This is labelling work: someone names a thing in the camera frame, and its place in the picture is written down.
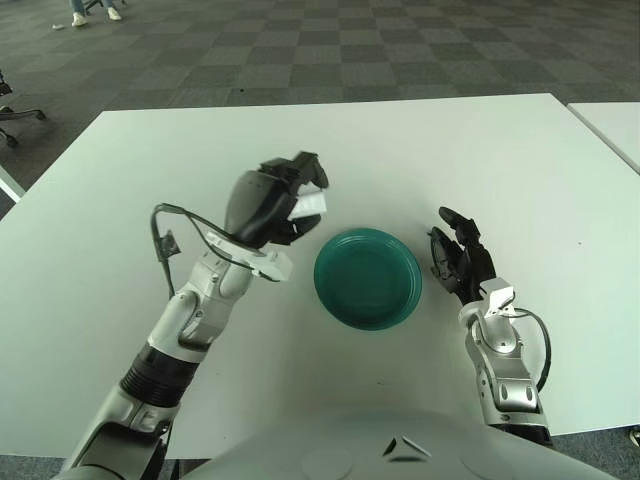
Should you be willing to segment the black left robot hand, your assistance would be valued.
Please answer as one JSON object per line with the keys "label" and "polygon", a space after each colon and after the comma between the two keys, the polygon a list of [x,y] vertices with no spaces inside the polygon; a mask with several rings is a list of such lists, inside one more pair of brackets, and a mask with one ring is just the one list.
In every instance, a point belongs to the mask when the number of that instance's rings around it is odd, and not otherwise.
{"label": "black left robot hand", "polygon": [[328,177],[318,155],[301,151],[293,159],[276,158],[245,172],[236,182],[225,214],[225,232],[238,244],[259,250],[268,243],[289,245],[319,225],[320,213],[290,217],[300,187],[323,190]]}

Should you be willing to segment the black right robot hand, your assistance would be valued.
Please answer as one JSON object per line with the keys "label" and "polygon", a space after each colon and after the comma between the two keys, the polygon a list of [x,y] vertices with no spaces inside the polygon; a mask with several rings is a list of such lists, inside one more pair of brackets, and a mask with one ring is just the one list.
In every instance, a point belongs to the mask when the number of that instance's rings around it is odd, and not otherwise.
{"label": "black right robot hand", "polygon": [[473,219],[448,207],[440,207],[438,213],[454,230],[455,239],[438,227],[428,232],[433,260],[431,272],[462,305],[480,301],[481,283],[496,278],[496,272],[489,251],[480,242],[478,227]]}

